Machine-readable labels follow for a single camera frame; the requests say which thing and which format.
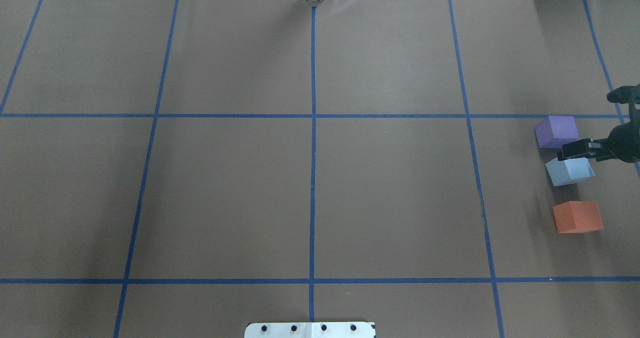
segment orange cube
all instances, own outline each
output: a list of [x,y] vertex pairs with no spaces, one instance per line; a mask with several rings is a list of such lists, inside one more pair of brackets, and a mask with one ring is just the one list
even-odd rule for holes
[[558,233],[587,233],[603,229],[598,202],[569,201],[553,207]]

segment grid square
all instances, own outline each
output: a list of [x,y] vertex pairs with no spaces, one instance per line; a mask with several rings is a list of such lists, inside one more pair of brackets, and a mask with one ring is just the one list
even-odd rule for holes
[[500,284],[507,337],[637,337],[640,283]]
[[174,0],[44,0],[6,113],[153,112]]
[[498,336],[491,284],[317,284],[316,322],[375,322],[378,337]]
[[162,112],[311,113],[310,22],[300,0],[180,0]]
[[132,285],[121,338],[243,337],[247,324],[308,322],[306,284]]
[[471,113],[616,113],[582,0],[453,3]]
[[448,8],[447,0],[318,6],[318,113],[464,113]]
[[489,276],[465,120],[317,125],[316,277]]
[[132,278],[307,278],[310,119],[160,119]]
[[598,45],[613,88],[640,83],[640,0],[587,0]]
[[119,284],[0,284],[4,338],[112,337]]
[[38,0],[0,0],[0,101],[37,5]]
[[122,278],[151,119],[0,119],[0,277]]
[[[556,150],[539,150],[535,119],[475,119],[475,145],[486,204],[495,272],[499,277],[640,275],[640,181],[621,161],[590,163],[596,176],[553,187],[545,163]],[[615,119],[578,119],[582,138],[604,138]],[[596,201],[604,229],[558,234],[553,206]]]

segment blue tape line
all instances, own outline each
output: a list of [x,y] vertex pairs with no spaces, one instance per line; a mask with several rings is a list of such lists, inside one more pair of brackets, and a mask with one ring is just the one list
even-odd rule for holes
[[640,282],[640,277],[502,277],[498,283],[555,283],[555,282]]
[[[539,119],[549,115],[572,116],[577,119],[619,119],[619,115],[571,115],[565,113],[318,113],[316,119]],[[310,114],[295,113],[0,113],[0,117],[23,118],[238,118],[238,119],[310,119]]]
[[[309,284],[306,278],[273,279],[129,279],[127,285]],[[640,276],[567,276],[492,278],[316,278],[314,284],[470,284],[470,283],[640,282]],[[0,284],[123,284],[124,279],[0,278]]]
[[147,185],[147,175],[149,173],[149,161],[151,160],[151,150],[154,145],[154,137],[156,135],[156,127],[158,125],[158,111],[160,111],[160,103],[162,101],[162,92],[165,83],[165,76],[167,74],[167,65],[169,63],[169,53],[171,51],[171,42],[174,36],[174,26],[176,25],[176,15],[178,14],[178,3],[180,0],[175,0],[173,4],[173,15],[171,16],[171,26],[169,27],[169,37],[167,38],[166,51],[164,54],[164,63],[162,64],[162,75],[160,76],[160,85],[158,86],[158,95],[155,100],[155,117],[153,124],[151,124],[151,133],[149,135],[149,143],[146,147],[146,157],[144,160],[144,169],[142,170],[142,181],[140,183],[140,191],[137,196],[137,207],[135,208],[135,218],[133,220],[133,229],[131,231],[131,240],[128,245],[128,254],[126,255],[126,266],[124,270],[124,283],[122,284],[122,290],[120,293],[120,300],[118,304],[118,315],[116,316],[116,323],[113,330],[113,337],[117,338],[120,333],[120,326],[122,322],[122,313],[124,311],[124,303],[127,298],[128,280],[131,272],[131,262],[133,260],[133,252],[136,246],[136,238],[138,235],[138,224],[140,223],[140,213],[142,212],[142,198],[145,194],[145,188]]
[[309,204],[309,321],[315,320],[316,276],[316,6],[311,8],[311,188]]
[[638,174],[638,177],[640,177],[640,164],[638,163],[634,163],[635,167],[635,172]]
[[122,279],[0,278],[0,284],[122,284]]
[[308,284],[308,279],[129,279],[129,284]]
[[25,118],[136,118],[154,117],[153,113],[2,113],[0,117]]
[[319,113],[319,119],[463,119],[466,115],[455,113]]
[[310,119],[308,114],[278,113],[159,113],[162,118]]
[[456,29],[456,19],[453,10],[453,1],[448,0],[448,12],[451,17],[451,29],[453,33],[453,44],[455,46],[455,59],[457,60],[457,73],[460,77],[460,88],[462,90],[462,102],[464,103],[464,113],[466,114],[466,129],[469,135],[469,144],[471,146],[471,157],[473,158],[473,171],[475,172],[475,184],[477,186],[478,195],[480,196],[480,208],[482,208],[482,223],[484,224],[484,243],[486,246],[487,261],[489,263],[489,273],[491,275],[491,287],[493,289],[493,303],[495,305],[495,315],[498,323],[498,333],[500,338],[505,338],[505,329],[503,327],[503,314],[500,309],[500,298],[498,296],[498,284],[496,283],[496,270],[494,269],[494,254],[491,249],[491,239],[489,237],[489,224],[487,223],[487,211],[485,209],[485,198],[482,191],[482,181],[480,181],[480,170],[478,169],[478,156],[476,154],[476,143],[474,141],[473,127],[471,126],[471,115],[469,112],[469,101],[467,99],[467,86],[465,84],[465,75],[462,71],[462,59],[460,57],[460,45],[458,43],[458,32]]
[[[605,65],[604,63],[604,58],[602,58],[602,52],[600,50],[600,45],[598,44],[598,37],[596,36],[596,31],[594,29],[594,23],[592,21],[592,13],[589,10],[589,3],[587,2],[587,0],[582,0],[583,1],[583,5],[584,5],[584,12],[587,15],[587,22],[589,22],[589,30],[591,31],[591,39],[594,42],[594,46],[596,48],[596,53],[598,54],[598,59],[600,61],[600,66],[602,67],[602,72],[604,72],[604,78],[606,79],[606,83],[608,86],[608,90],[611,92],[613,91],[613,85],[611,84],[611,78],[609,76],[609,71],[607,70],[607,65]],[[618,116],[622,116],[622,111],[620,110],[620,105],[619,104],[615,104],[615,110],[617,111],[617,115]]]
[[38,5],[36,5],[36,10],[33,13],[34,16],[31,17],[31,22],[29,23],[27,34],[24,37],[22,47],[20,47],[18,58],[15,60],[16,64],[13,65],[13,70],[11,72],[11,76],[9,77],[9,83],[7,83],[6,89],[4,90],[2,102],[0,103],[0,113],[2,113],[2,111],[5,109],[5,104],[7,104],[7,99],[9,99],[9,92],[11,92],[11,86],[13,85],[16,74],[18,73],[18,67],[20,66],[20,62],[23,60],[22,56],[23,54],[25,54],[25,49],[27,48],[27,42],[29,42],[29,37],[32,35],[34,24],[36,23],[36,18],[38,18],[38,13],[40,12],[41,6],[42,6],[42,0],[38,0]]
[[316,284],[491,283],[490,278],[317,278]]

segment purple cube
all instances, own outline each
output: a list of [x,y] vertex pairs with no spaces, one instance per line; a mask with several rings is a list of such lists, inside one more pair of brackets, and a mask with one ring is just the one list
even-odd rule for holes
[[573,116],[547,116],[535,126],[535,137],[540,148],[562,148],[580,139]]

